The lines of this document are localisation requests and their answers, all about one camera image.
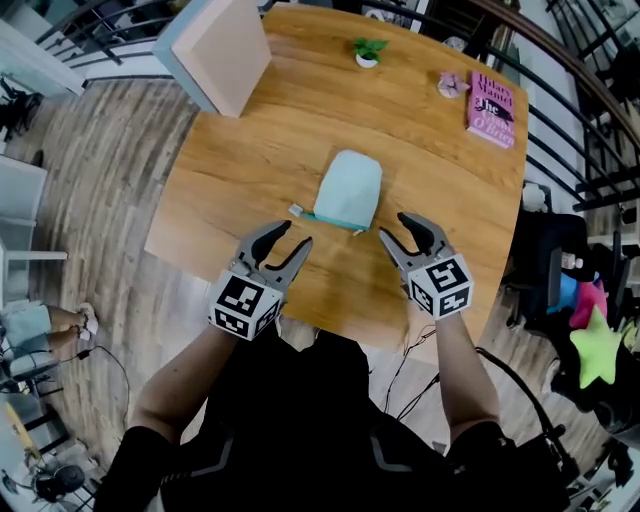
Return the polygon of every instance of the sneaker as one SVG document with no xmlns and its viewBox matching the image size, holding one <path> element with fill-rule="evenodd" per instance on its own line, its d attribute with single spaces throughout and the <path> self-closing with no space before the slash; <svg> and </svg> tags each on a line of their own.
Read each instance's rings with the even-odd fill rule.
<svg viewBox="0 0 640 512">
<path fill-rule="evenodd" d="M 540 386 L 540 393 L 543 395 L 548 395 L 551 393 L 551 381 L 556 376 L 556 374 L 560 371 L 560 359 L 556 358 L 549 364 L 547 371 L 545 372 L 544 379 L 542 380 L 542 385 Z"/>
<path fill-rule="evenodd" d="M 96 318 L 96 312 L 93 309 L 93 306 L 88 302 L 83 302 L 78 306 L 78 313 L 84 315 L 84 318 L 85 318 L 83 330 L 89 331 L 89 333 L 95 336 L 96 333 L 98 332 L 99 324 L 98 324 L 98 319 Z"/>
<path fill-rule="evenodd" d="M 79 331 L 80 331 L 78 333 L 79 340 L 89 341 L 91 339 L 91 333 L 89 331 L 87 331 L 86 329 L 79 329 Z"/>
</svg>

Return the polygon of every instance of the white wall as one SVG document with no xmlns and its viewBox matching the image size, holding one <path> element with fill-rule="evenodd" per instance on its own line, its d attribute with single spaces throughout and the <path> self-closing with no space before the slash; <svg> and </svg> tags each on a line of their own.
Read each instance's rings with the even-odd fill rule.
<svg viewBox="0 0 640 512">
<path fill-rule="evenodd" d="M 82 76 L 3 20 L 0 20 L 0 65 L 10 76 L 45 96 L 65 89 L 78 95 L 84 92 Z"/>
<path fill-rule="evenodd" d="M 520 12 L 522 15 L 536 23 L 558 41 L 562 41 L 553 16 L 545 12 L 546 1 L 527 0 L 526 2 L 521 2 L 521 5 Z M 573 77 L 553 58 L 522 36 L 516 34 L 513 42 L 520 50 L 521 63 L 544 79 L 551 87 L 577 107 L 578 97 Z M 565 107 L 525 77 L 521 78 L 520 85 L 528 92 L 531 105 L 555 121 L 580 146 L 583 145 L 582 126 Z M 529 114 L 529 131 L 562 155 L 578 172 L 584 174 L 583 161 L 578 153 L 551 128 L 547 127 L 532 114 Z M 532 142 L 529 142 L 527 153 L 553 171 L 572 188 L 576 184 L 577 180 L 564 167 Z M 562 190 L 542 171 L 527 163 L 525 177 L 551 187 L 553 210 L 556 213 L 574 213 L 572 206 L 576 203 L 576 199 Z"/>
<path fill-rule="evenodd" d="M 51 28 L 51 23 L 22 1 L 14 2 L 2 19 L 31 41 Z"/>
</svg>

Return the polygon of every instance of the white pot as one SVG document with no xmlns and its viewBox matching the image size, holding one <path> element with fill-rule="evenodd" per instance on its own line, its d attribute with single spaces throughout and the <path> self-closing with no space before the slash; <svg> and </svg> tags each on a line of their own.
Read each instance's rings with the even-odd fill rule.
<svg viewBox="0 0 640 512">
<path fill-rule="evenodd" d="M 360 67 L 363 67 L 363 68 L 372 68 L 372 67 L 378 65 L 378 61 L 377 60 L 363 59 L 358 54 L 356 54 L 356 62 L 360 65 Z"/>
</svg>

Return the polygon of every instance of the small pink object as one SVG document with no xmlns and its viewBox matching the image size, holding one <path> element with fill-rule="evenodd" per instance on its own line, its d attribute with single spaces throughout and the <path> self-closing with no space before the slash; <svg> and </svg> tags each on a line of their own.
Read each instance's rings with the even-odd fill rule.
<svg viewBox="0 0 640 512">
<path fill-rule="evenodd" d="M 607 294 L 602 280 L 598 280 L 596 284 L 580 282 L 576 310 L 569 319 L 569 325 L 574 329 L 586 329 L 594 306 L 597 306 L 607 318 Z"/>
<path fill-rule="evenodd" d="M 471 87 L 455 73 L 444 71 L 440 73 L 440 81 L 438 82 L 438 90 L 446 98 L 457 98 L 464 91 Z"/>
</svg>

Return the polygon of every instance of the pink plush toy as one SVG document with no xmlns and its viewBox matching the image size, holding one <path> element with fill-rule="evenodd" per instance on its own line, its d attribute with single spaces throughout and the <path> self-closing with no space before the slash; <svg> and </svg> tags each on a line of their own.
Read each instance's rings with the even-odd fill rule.
<svg viewBox="0 0 640 512">
<path fill-rule="evenodd" d="M 569 319 L 569 325 L 574 329 L 586 329 L 591 318 L 593 306 L 598 306 L 602 315 L 607 317 L 607 294 L 604 291 L 602 280 L 596 284 L 580 282 L 578 284 L 578 300 L 576 310 Z"/>
</svg>

